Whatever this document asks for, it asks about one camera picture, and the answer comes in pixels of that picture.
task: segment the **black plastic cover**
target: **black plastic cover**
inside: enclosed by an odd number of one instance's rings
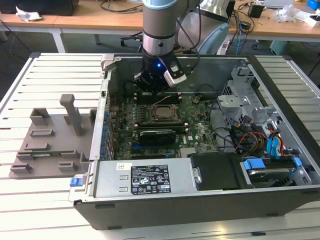
[[[235,153],[194,153],[190,157],[192,167],[200,171],[201,183],[197,184],[199,191],[251,188],[245,182]]]

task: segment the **white plastic bag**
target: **white plastic bag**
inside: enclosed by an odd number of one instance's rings
[[[293,4],[285,5],[283,9],[277,9],[272,14],[272,17],[276,20],[277,23],[281,22],[296,22],[296,19],[294,16],[296,16],[300,10],[298,8],[295,8]]]

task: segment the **blue release latch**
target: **blue release latch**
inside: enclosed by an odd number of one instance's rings
[[[280,159],[280,156],[278,156],[278,153],[277,153],[278,144],[279,144],[279,140],[278,138],[275,138],[275,137],[269,138],[266,144],[266,152],[268,154],[271,154],[271,156],[275,157],[276,159]]]
[[[294,163],[295,163],[295,165],[296,165],[297,168],[300,167],[300,166],[302,166],[302,162],[301,162],[300,158],[295,157],[295,158],[293,159],[293,161],[294,161]]]
[[[262,158],[250,158],[243,162],[246,170],[265,169],[266,165]]]
[[[81,187],[82,186],[82,177],[73,177],[70,181],[70,187]]]

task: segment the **white paper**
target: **white paper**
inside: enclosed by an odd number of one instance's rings
[[[42,17],[39,15],[38,12],[22,11],[17,6],[15,8],[16,8],[16,14],[15,15],[17,15],[18,18],[20,18],[21,20],[23,20],[25,22],[42,19]]]
[[[313,15],[313,14],[306,12],[306,11],[300,11],[294,16],[294,18],[301,20],[301,21],[304,21],[306,18],[310,17],[311,15]]]

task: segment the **warning symbol label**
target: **warning symbol label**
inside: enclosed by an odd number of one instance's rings
[[[132,166],[131,193],[171,193],[168,165]]]

